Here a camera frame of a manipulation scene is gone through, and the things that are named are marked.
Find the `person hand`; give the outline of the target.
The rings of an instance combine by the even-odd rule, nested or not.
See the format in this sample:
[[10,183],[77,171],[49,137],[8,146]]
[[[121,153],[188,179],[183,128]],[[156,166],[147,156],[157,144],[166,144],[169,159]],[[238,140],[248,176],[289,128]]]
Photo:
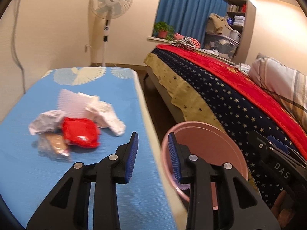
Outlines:
[[277,221],[279,222],[281,229],[286,227],[286,225],[292,220],[295,214],[295,212],[292,209],[282,208],[286,196],[287,196],[286,191],[282,191],[271,208],[271,211],[273,215],[277,218]]

